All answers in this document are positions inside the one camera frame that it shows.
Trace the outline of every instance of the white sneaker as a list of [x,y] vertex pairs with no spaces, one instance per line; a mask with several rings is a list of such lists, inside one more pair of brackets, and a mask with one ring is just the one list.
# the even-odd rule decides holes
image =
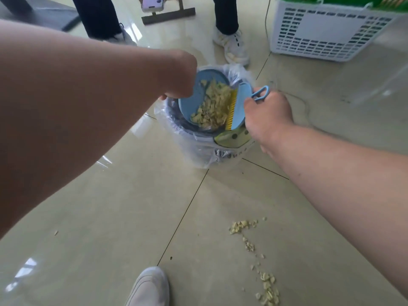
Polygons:
[[137,46],[130,35],[125,31],[125,28],[122,24],[120,24],[120,28],[122,30],[121,33],[115,35],[114,37],[111,37],[110,39],[107,39],[106,41],[114,44]]
[[170,290],[160,267],[146,268],[136,279],[126,306],[169,306]]
[[239,63],[244,66],[249,64],[249,55],[242,40],[241,30],[232,35],[224,35],[215,27],[212,39],[216,44],[224,47],[224,56],[228,63]]

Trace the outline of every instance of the white plastic basket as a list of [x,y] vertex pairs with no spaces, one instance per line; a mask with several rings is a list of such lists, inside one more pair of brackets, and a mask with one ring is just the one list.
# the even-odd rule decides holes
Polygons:
[[275,53],[349,61],[401,15],[368,6],[277,0],[269,46]]

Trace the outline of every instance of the gray shoe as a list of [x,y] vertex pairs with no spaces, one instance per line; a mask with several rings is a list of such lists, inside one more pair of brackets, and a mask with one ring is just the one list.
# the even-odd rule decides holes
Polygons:
[[107,39],[106,41],[114,44],[137,46],[130,35],[125,31],[123,24],[120,24],[120,29],[122,30],[121,33],[115,35],[114,37],[111,37],[110,39]]
[[169,306],[170,290],[160,267],[146,268],[136,279],[126,306]]

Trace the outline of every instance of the debris on floor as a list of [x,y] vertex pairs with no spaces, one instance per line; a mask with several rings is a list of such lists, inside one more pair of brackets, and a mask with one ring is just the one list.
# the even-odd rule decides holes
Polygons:
[[[239,233],[242,235],[242,241],[245,244],[245,249],[247,251],[253,252],[255,257],[257,257],[257,254],[255,253],[255,246],[254,244],[248,241],[248,238],[246,238],[243,235],[242,230],[244,228],[250,229],[251,226],[253,228],[256,228],[257,223],[258,223],[258,220],[254,220],[254,221],[244,220],[244,221],[234,222],[232,224],[232,227],[229,228],[230,234]],[[265,255],[263,253],[261,253],[261,258],[265,259]],[[256,272],[260,275],[260,278],[262,280],[262,287],[264,290],[263,294],[258,292],[255,294],[255,297],[258,301],[260,301],[262,306],[277,306],[279,305],[279,290],[276,287],[273,287],[276,279],[272,273],[266,273],[266,272],[260,271],[258,269],[258,266],[260,265],[261,263],[259,261],[257,261],[255,264],[250,265],[251,271],[253,271],[255,268]]]

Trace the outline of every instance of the smartphone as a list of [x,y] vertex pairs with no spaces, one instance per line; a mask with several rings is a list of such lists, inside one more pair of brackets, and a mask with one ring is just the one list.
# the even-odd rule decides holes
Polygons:
[[164,9],[164,0],[143,0],[142,12],[161,12]]

